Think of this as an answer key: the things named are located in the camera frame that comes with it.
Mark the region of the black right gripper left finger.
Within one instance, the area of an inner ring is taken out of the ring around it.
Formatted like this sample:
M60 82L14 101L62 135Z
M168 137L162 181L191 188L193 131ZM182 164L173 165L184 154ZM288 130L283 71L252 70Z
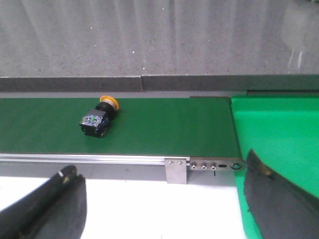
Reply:
M87 218L86 180L68 165L0 213L2 239L79 239Z

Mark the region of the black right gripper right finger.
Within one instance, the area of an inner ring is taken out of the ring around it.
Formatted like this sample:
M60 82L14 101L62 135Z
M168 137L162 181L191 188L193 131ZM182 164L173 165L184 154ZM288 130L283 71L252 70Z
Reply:
M319 199L270 168L250 149L244 195L264 239L317 239Z

